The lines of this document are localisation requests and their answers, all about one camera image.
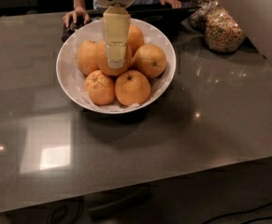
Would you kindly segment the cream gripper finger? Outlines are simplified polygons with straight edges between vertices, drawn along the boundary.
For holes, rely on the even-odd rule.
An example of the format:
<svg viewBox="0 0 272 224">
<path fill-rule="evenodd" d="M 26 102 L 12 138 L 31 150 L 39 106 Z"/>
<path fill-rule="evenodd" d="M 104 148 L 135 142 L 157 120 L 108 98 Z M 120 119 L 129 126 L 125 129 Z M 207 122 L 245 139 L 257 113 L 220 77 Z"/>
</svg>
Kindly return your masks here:
<svg viewBox="0 0 272 224">
<path fill-rule="evenodd" d="M 105 49 L 110 68 L 123 67 L 130 20 L 130 14 L 120 5 L 108 7 L 103 14 Z"/>
</svg>

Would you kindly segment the person's right hand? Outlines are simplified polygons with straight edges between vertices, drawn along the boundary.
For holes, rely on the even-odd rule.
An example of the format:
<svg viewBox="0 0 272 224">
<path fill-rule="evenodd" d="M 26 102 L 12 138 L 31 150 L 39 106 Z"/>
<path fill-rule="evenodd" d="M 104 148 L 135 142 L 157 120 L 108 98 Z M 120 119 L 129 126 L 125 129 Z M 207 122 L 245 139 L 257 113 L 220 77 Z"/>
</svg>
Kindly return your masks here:
<svg viewBox="0 0 272 224">
<path fill-rule="evenodd" d="M 77 6 L 72 11 L 67 12 L 63 16 L 63 23 L 66 28 L 70 27 L 71 23 L 76 24 L 78 19 L 82 19 L 82 24 L 86 25 L 88 24 L 91 19 L 89 14 L 87 13 L 87 10 L 84 7 Z"/>
</svg>

